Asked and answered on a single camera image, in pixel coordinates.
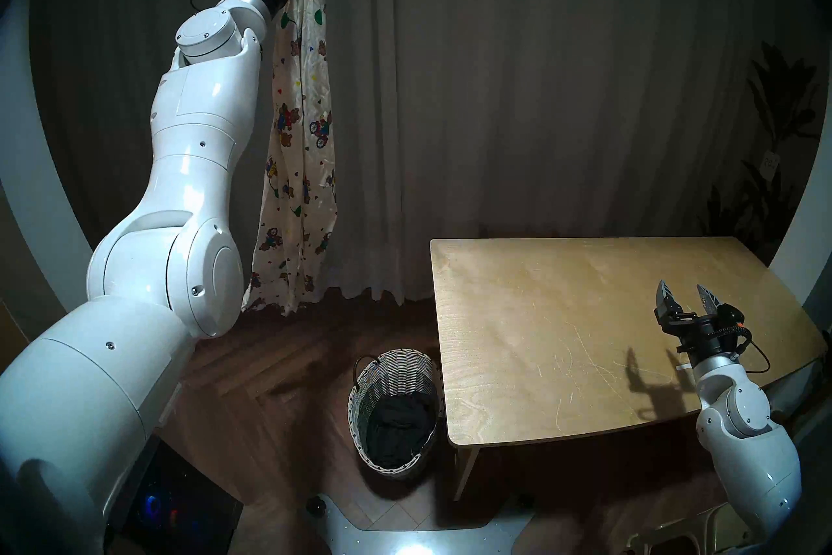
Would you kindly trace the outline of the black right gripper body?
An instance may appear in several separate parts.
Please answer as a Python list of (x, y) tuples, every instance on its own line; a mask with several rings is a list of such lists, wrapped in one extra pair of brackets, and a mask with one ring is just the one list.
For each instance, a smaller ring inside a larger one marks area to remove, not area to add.
[(683, 313), (681, 321), (660, 327), (665, 334), (679, 339), (680, 346), (676, 352), (686, 353), (690, 365), (696, 367), (714, 356), (739, 355), (739, 338), (743, 333), (738, 329), (742, 326), (741, 312), (719, 312), (713, 317), (690, 312)]

